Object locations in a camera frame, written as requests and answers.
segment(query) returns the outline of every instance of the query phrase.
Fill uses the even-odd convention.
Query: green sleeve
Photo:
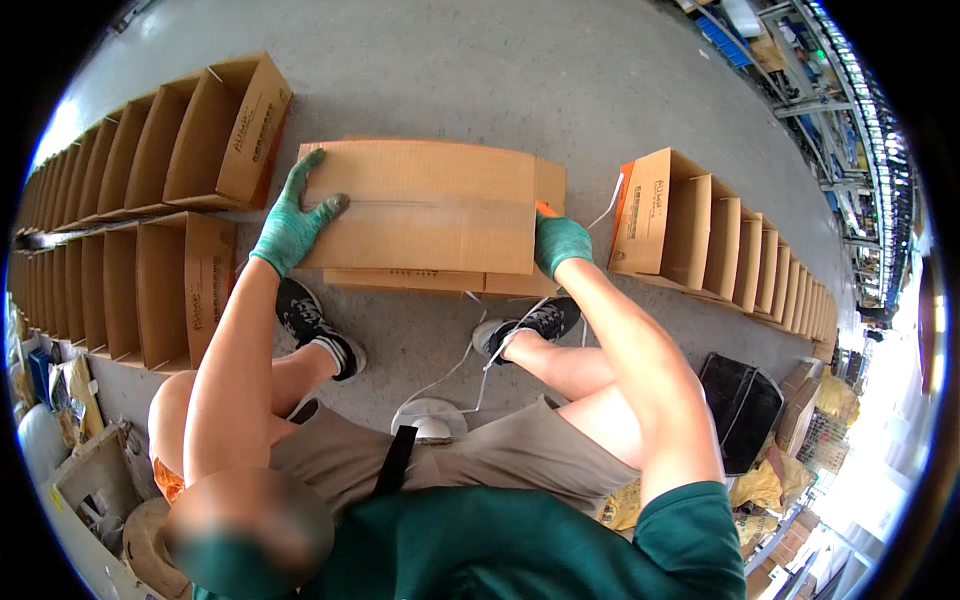
[[[743,559],[723,484],[701,481],[654,498],[636,520],[634,544],[665,573],[705,597],[746,597]]]
[[[295,589],[283,583],[258,544],[229,534],[208,534],[186,540],[177,565],[193,584],[194,600],[295,600]],[[224,593],[197,585],[200,581]]]

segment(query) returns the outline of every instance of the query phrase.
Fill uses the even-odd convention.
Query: green glove
[[[546,217],[537,211],[537,240],[534,259],[543,274],[553,279],[557,265],[568,258],[593,262],[590,234],[566,217]]]
[[[269,262],[283,279],[313,247],[317,233],[349,204],[347,194],[334,194],[309,212],[300,210],[300,193],[306,174],[324,159],[324,150],[304,156],[290,169],[287,183],[270,209],[260,231],[260,239],[250,252]]]

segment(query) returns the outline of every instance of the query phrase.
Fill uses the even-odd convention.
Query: black sneaker
[[[330,353],[338,367],[334,381],[349,379],[367,366],[366,352],[327,323],[317,297],[290,276],[280,282],[276,292],[276,317],[297,340],[298,349],[307,344],[317,344]]]
[[[554,298],[535,310],[517,329],[532,329],[547,342],[556,342],[565,336],[579,319],[580,307],[577,306],[577,302],[573,298],[563,296]],[[473,349],[489,360],[517,323],[519,323],[517,319],[509,321],[493,319],[480,323],[473,329]],[[512,362],[504,359],[502,355],[493,360],[495,365],[506,365]]]

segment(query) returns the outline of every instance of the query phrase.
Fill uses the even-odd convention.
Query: blue crate
[[[730,39],[727,34],[723,33],[713,21],[705,16],[701,16],[695,22],[697,27],[700,28],[700,31],[704,32],[704,34],[710,38],[710,41],[720,48],[720,52],[727,57],[727,60],[729,60],[735,68],[740,69],[750,64],[750,59],[747,58],[747,55],[743,54],[743,52],[736,47],[736,44],[733,43],[733,40]],[[731,30],[728,24],[724,23],[724,26],[727,27],[728,30]],[[744,47],[749,46],[747,40],[741,37],[736,31],[731,30],[731,33],[737,37],[737,40]]]

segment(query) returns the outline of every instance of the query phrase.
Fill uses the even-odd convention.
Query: gray floor
[[[853,328],[850,264],[809,165],[752,84],[668,0],[163,0],[102,47],[66,99],[85,128],[157,84],[263,48],[295,93],[275,192],[301,142],[346,133],[437,137],[564,163],[567,213],[589,223],[606,208],[619,165],[671,146],[766,214],[833,292],[844,328]],[[241,259],[262,218],[248,216],[241,226]],[[611,231],[611,218],[592,231],[598,264],[606,264]],[[324,288],[319,273],[296,275],[370,356],[357,380],[327,384],[320,397],[374,428],[388,428],[401,402],[456,364],[482,313],[469,299],[339,291]],[[613,280],[674,336],[696,370],[716,350],[779,379],[810,353],[809,342],[730,310],[629,277]],[[489,304],[494,316],[519,316],[526,306]],[[275,355],[291,349],[279,326],[275,338]],[[471,357],[434,395],[471,406],[482,362]],[[98,358],[91,368],[105,415],[145,431],[161,377]],[[495,369],[483,410],[468,422],[508,414],[541,388],[517,368]]]

